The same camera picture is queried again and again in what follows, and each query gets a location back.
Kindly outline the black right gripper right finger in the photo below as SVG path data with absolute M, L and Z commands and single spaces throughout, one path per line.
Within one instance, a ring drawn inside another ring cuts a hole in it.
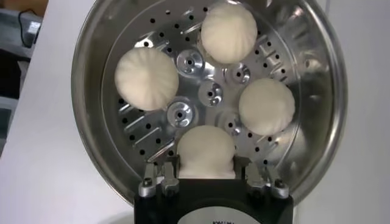
M 249 158 L 234 156 L 236 179 L 244 180 L 250 195 L 271 194 L 277 199 L 289 197 L 289 187 L 282 180 L 277 169 L 268 164 L 258 165 Z

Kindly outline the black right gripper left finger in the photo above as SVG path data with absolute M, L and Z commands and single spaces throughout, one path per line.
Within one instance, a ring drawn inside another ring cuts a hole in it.
M 161 167 L 163 179 L 158 182 L 157 165 L 147 163 L 144 177 L 138 186 L 138 195 L 142 198 L 152 198 L 156 196 L 158 186 L 162 194 L 172 197 L 179 191 L 178 173 L 180 169 L 180 156 L 170 157 Z

